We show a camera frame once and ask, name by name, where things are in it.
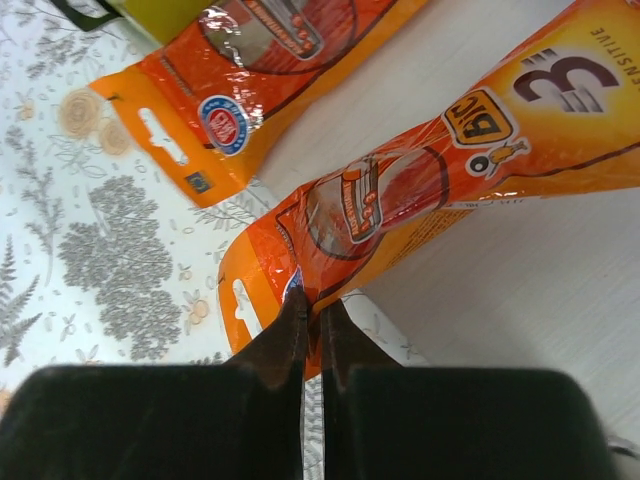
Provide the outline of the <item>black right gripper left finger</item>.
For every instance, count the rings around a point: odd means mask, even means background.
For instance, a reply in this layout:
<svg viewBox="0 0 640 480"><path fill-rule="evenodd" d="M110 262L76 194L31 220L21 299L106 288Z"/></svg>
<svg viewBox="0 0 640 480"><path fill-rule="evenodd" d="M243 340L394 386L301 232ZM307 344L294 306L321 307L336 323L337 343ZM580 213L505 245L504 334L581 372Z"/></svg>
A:
<svg viewBox="0 0 640 480"><path fill-rule="evenodd" d="M218 365L54 366L1 421L5 479L299 479L308 301Z"/></svg>

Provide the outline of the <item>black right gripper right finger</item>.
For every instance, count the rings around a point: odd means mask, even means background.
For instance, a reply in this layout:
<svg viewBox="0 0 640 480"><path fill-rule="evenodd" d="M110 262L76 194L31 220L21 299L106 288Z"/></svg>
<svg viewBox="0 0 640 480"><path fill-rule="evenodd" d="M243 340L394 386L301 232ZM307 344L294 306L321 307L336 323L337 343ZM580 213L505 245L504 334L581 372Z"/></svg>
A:
<svg viewBox="0 0 640 480"><path fill-rule="evenodd" d="M548 369L402 366L319 315L328 479L611 479L588 396Z"/></svg>

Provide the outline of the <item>white two-tier shelf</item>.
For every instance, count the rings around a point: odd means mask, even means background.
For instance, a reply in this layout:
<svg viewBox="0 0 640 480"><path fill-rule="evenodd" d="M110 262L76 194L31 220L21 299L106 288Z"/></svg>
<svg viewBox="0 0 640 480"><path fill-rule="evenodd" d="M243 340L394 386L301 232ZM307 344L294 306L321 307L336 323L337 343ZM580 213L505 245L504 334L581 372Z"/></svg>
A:
<svg viewBox="0 0 640 480"><path fill-rule="evenodd" d="M280 139L260 171L277 197L429 120L564 8L432 1ZM365 289L436 366L565 371L607 433L639 439L639 194L471 213Z"/></svg>

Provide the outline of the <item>orange razor packet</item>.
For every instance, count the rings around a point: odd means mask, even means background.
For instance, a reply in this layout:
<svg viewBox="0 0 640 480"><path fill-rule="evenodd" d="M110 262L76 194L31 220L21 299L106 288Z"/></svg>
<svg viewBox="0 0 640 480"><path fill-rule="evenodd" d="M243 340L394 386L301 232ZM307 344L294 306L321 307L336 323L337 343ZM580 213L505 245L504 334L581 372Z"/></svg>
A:
<svg viewBox="0 0 640 480"><path fill-rule="evenodd" d="M311 103L419 1L216 1L175 39L92 89L196 205L242 191Z"/></svg>
<svg viewBox="0 0 640 480"><path fill-rule="evenodd" d="M230 348L287 292L319 310L464 219L511 199L639 184L639 9L576 1L438 117L293 190L227 249L217 297Z"/></svg>

